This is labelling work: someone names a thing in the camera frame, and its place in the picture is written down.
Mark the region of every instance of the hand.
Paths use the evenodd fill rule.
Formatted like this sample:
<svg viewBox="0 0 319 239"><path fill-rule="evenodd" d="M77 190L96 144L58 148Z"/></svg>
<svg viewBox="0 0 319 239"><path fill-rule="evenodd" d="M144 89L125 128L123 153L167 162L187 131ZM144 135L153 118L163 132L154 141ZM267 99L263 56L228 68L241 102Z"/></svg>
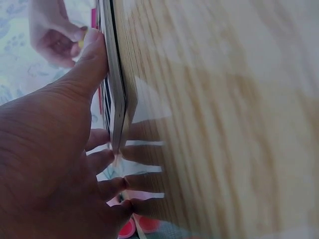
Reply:
<svg viewBox="0 0 319 239"><path fill-rule="evenodd" d="M69 21L63 0L30 0L29 25L31 45L41 56L61 67L74 66L86 27Z"/></svg>
<svg viewBox="0 0 319 239"><path fill-rule="evenodd" d="M109 140L90 131L92 97L107 74L104 36L90 29L83 56L58 81L0 107L0 238L116 238L130 201L106 202L123 178L97 182L114 158L86 156Z"/></svg>

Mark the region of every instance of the fingernail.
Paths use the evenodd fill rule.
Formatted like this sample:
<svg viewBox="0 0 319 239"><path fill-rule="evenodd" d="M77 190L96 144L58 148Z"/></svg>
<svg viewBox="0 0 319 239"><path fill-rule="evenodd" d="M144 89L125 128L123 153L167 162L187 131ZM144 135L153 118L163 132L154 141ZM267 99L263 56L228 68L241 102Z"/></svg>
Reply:
<svg viewBox="0 0 319 239"><path fill-rule="evenodd" d="M85 32L84 31L77 31L75 34L74 34L74 40L75 41L81 41L81 40L83 40L83 38L84 38L84 36L85 36Z"/></svg>
<svg viewBox="0 0 319 239"><path fill-rule="evenodd" d="M99 35L99 30L90 28L84 38L84 48L94 43L99 38Z"/></svg>

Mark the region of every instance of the finger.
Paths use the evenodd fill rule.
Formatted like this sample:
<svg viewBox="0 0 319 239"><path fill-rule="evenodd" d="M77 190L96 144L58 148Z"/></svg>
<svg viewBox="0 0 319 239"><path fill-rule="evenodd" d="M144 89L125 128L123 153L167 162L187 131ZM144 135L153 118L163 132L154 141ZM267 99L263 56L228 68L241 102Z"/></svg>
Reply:
<svg viewBox="0 0 319 239"><path fill-rule="evenodd" d="M111 215L116 225L119 226L120 230L131 218L133 214L133 205L129 200L125 200L119 205L114 205L111 207Z"/></svg>
<svg viewBox="0 0 319 239"><path fill-rule="evenodd" d="M147 200L131 199L135 214L163 221L175 221L176 215L169 209L169 202L163 198Z"/></svg>
<svg viewBox="0 0 319 239"><path fill-rule="evenodd" d="M114 154L109 149L104 149L87 156L89 167L97 175L103 172L113 161Z"/></svg>
<svg viewBox="0 0 319 239"><path fill-rule="evenodd" d="M163 147L158 145L132 145L121 148L123 158L144 165L161 166L164 160Z"/></svg>
<svg viewBox="0 0 319 239"><path fill-rule="evenodd" d="M59 4L59 10L62 17L64 17L65 19L69 19L66 8L65 8L64 0L58 0L58 4Z"/></svg>
<svg viewBox="0 0 319 239"><path fill-rule="evenodd" d="M106 202L114 198L126 188L124 178L114 178L111 180L100 181L98 182L98 186L100 189L101 198Z"/></svg>
<svg viewBox="0 0 319 239"><path fill-rule="evenodd" d="M97 146L106 144L110 141L110 136L107 130L102 128L93 128L90 131L88 142L85 146L85 151L90 151Z"/></svg>
<svg viewBox="0 0 319 239"><path fill-rule="evenodd" d="M84 52L75 67L58 80L64 94L70 97L92 100L108 71L107 55L103 34L91 28L84 39Z"/></svg>
<svg viewBox="0 0 319 239"><path fill-rule="evenodd" d="M63 17L55 19L51 27L74 42L83 40L85 35L85 31Z"/></svg>
<svg viewBox="0 0 319 239"><path fill-rule="evenodd" d="M39 54L49 63L64 68L72 68L75 62L70 57L64 57L57 53L53 48L43 48L38 51Z"/></svg>
<svg viewBox="0 0 319 239"><path fill-rule="evenodd" d="M164 184L162 174L145 173L139 175L128 175L124 177L126 189L134 191L143 191L150 193L163 193Z"/></svg>
<svg viewBox="0 0 319 239"><path fill-rule="evenodd" d="M145 120L131 124L128 140L160 141L157 121L159 121L159 119Z"/></svg>
<svg viewBox="0 0 319 239"><path fill-rule="evenodd" d="M69 53L70 56L72 58L77 57L80 54L80 52L81 52L81 48L80 48L79 44L73 43L71 48L70 48L70 53Z"/></svg>

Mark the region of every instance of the wood grain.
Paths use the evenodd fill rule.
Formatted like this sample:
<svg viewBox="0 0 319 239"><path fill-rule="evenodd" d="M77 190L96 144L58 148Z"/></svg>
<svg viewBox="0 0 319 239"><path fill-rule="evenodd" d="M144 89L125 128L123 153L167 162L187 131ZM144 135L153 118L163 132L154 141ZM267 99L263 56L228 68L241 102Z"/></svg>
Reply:
<svg viewBox="0 0 319 239"><path fill-rule="evenodd" d="M128 135L164 141L137 151L162 166L165 199L137 208L216 238L318 238L318 3L114 2L132 106L147 116Z"/></svg>

